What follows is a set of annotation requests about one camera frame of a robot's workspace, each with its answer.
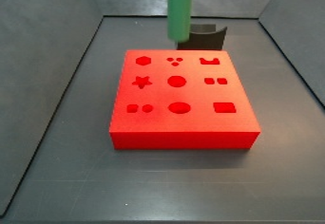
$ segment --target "red block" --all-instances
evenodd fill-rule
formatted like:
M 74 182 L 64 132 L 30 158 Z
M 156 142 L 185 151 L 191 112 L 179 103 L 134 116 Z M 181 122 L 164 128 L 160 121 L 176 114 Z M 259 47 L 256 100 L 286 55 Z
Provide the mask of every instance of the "red block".
M 126 51 L 109 126 L 114 149 L 241 149 L 259 133 L 225 51 Z

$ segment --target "shape sorter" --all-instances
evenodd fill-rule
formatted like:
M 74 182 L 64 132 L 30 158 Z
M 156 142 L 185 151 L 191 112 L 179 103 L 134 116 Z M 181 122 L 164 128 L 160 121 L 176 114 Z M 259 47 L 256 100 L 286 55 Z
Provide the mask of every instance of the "shape sorter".
M 114 149 L 243 149 L 259 133 L 225 51 L 126 51 L 109 126 Z

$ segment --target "small circular hole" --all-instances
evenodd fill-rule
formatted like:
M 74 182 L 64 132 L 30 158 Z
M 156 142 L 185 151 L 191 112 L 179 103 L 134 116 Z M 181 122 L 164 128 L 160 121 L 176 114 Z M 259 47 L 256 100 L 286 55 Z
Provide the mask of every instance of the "small circular hole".
M 153 106 L 149 105 L 149 104 L 147 104 L 147 105 L 144 105 L 144 106 L 141 107 L 141 111 L 143 111 L 144 113 L 149 113 L 152 110 L 153 110 Z

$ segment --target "top face of red block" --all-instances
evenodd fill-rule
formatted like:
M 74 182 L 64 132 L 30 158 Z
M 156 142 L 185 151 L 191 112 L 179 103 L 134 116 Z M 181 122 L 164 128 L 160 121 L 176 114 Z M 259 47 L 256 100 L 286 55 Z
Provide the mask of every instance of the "top face of red block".
M 110 132 L 260 132 L 225 51 L 129 50 Z

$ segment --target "circular hole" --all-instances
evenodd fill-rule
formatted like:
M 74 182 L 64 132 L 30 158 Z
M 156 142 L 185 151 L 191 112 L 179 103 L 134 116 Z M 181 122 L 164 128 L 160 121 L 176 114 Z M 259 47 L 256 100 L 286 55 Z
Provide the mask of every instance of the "circular hole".
M 173 114 L 185 114 L 189 111 L 189 105 L 187 103 L 172 103 L 167 109 L 169 110 L 169 112 L 172 112 Z
M 144 105 L 144 106 L 141 107 L 141 111 L 143 111 L 144 113 L 149 113 L 152 110 L 153 110 L 153 106 L 149 105 L 149 104 L 147 104 L 147 105 Z
M 173 87 L 181 87 L 185 85 L 187 83 L 187 80 L 183 76 L 171 76 L 168 79 L 167 79 L 167 83 L 173 86 Z

